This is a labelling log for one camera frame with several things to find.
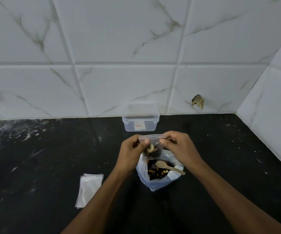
right hand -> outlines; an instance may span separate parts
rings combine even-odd
[[[164,135],[166,139],[160,139],[159,143],[169,149],[181,164],[189,169],[197,169],[204,164],[188,134],[168,131]]]

label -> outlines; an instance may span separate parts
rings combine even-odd
[[[134,121],[134,130],[146,130],[145,121]]]

small plastic bag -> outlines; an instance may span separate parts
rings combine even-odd
[[[184,169],[184,165],[182,165],[174,156],[174,154],[169,150],[163,150],[162,154],[159,157],[156,157],[155,159],[161,159],[163,161],[167,161],[174,165],[175,168],[179,170]],[[146,163],[146,159],[143,159],[143,154],[141,154],[138,164],[136,166],[136,171],[138,173],[138,176],[141,180],[141,182],[146,185],[151,191],[156,191],[158,189],[161,189],[162,187],[165,187],[169,185],[171,182],[177,180],[180,178],[181,174],[169,171],[167,176],[163,177],[162,179],[154,179],[150,180],[150,177],[148,175],[148,167]]]
[[[80,177],[80,189],[76,208],[84,208],[101,187],[104,174],[86,174]]]
[[[148,146],[148,149],[146,149],[142,155],[145,160],[149,159],[155,159],[156,157],[159,157],[162,154],[163,150],[163,145],[159,144],[160,139],[165,139],[165,135],[162,134],[154,134],[154,135],[140,135],[139,136],[139,141],[142,142],[145,139],[150,140],[150,145]],[[148,152],[150,151],[150,146],[154,148],[153,152]]]

clear plastic container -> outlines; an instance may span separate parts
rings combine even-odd
[[[123,105],[122,121],[126,131],[154,131],[160,113],[155,103],[127,103]]]

